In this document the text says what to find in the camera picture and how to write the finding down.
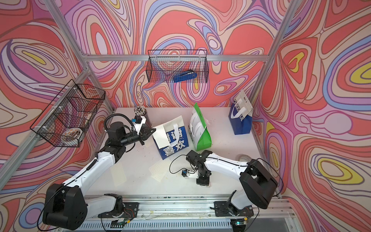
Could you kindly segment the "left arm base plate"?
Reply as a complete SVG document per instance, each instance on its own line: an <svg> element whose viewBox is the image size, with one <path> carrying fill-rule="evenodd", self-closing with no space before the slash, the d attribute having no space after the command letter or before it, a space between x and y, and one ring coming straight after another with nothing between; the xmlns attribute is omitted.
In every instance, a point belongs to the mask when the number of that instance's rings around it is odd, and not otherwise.
<svg viewBox="0 0 371 232"><path fill-rule="evenodd" d="M139 203L138 202L124 202L122 211L110 211L98 215L98 218L113 218L113 219L134 219L138 215Z"/></svg>

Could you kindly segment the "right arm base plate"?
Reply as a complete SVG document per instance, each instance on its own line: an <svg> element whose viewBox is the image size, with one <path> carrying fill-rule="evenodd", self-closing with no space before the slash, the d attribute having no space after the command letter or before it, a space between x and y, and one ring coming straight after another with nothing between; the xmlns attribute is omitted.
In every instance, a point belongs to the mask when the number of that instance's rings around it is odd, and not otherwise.
<svg viewBox="0 0 371 232"><path fill-rule="evenodd" d="M215 211L217 217L247 217L254 216L254 211L251 206L243 209L238 209L227 201L215 201L211 207Z"/></svg>

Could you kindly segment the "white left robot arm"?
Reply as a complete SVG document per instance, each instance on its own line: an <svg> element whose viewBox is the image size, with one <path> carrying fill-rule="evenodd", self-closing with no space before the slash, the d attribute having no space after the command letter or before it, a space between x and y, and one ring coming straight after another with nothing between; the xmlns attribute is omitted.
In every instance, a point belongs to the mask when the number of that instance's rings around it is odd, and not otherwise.
<svg viewBox="0 0 371 232"><path fill-rule="evenodd" d="M89 164L62 184L52 184L48 188L39 216L43 224L76 230L93 216L108 214L119 218L125 213L122 196L107 193L87 200L85 194L106 170L121 159L128 145L137 142L144 145L156 129L145 124L129 127L122 122L114 122L106 131L108 138L105 145Z"/></svg>

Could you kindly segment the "blue white paper bag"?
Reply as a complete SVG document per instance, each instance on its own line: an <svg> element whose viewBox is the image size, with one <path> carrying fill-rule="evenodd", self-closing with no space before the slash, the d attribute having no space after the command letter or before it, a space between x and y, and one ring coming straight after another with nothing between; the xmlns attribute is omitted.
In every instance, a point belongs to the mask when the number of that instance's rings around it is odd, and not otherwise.
<svg viewBox="0 0 371 232"><path fill-rule="evenodd" d="M157 144L155 143L157 150L163 160L189 147L186 128L182 116L178 116L173 120L161 125L163 125L170 142L169 147L162 149L159 149L157 147Z"/></svg>

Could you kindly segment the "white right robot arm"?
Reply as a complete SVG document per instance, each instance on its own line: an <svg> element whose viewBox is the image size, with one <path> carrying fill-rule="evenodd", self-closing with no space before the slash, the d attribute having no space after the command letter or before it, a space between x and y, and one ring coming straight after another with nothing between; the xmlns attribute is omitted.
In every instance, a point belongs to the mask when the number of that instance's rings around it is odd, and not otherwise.
<svg viewBox="0 0 371 232"><path fill-rule="evenodd" d="M267 209L278 182L271 173L256 159L250 161L236 161L221 157L205 150L201 154L192 150L186 155L186 160L193 167L193 174L182 175L196 179L200 186L210 185L210 176L217 172L241 183L242 189L234 190L225 202L214 202L217 217L251 217L253 210L245 212L245 208L252 205L260 209Z"/></svg>

